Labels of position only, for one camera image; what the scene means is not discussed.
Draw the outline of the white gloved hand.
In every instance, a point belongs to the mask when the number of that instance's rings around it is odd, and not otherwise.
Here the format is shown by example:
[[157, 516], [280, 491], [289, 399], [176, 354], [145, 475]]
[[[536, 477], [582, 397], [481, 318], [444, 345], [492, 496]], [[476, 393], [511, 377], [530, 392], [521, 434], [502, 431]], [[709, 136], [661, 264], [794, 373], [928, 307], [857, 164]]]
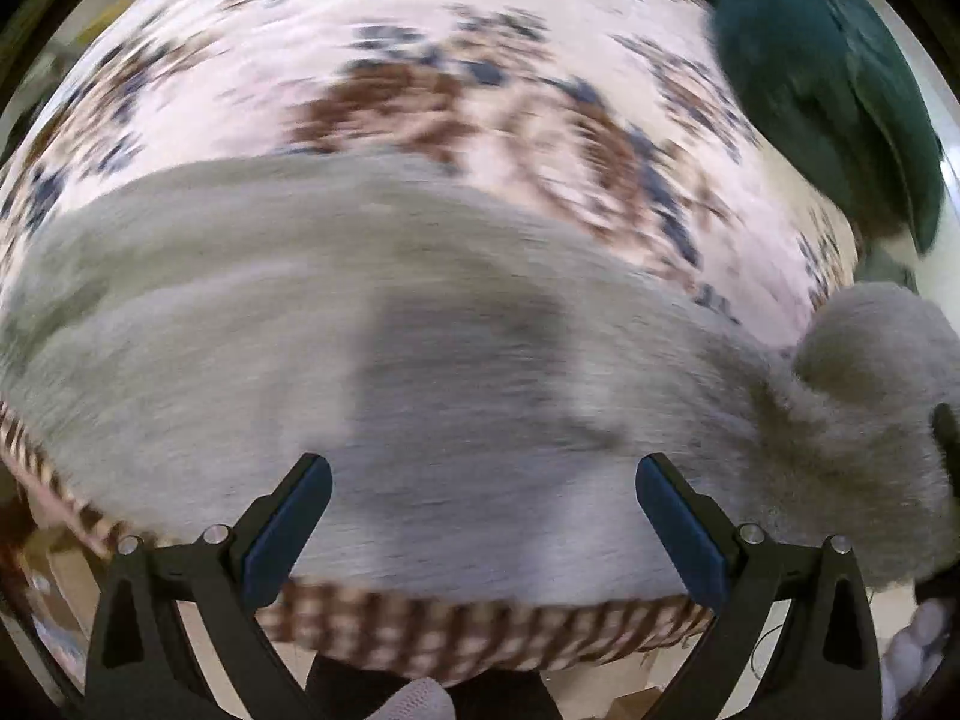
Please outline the white gloved hand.
[[394, 720], [454, 720], [452, 697], [434, 679], [412, 681], [381, 707], [384, 718]]

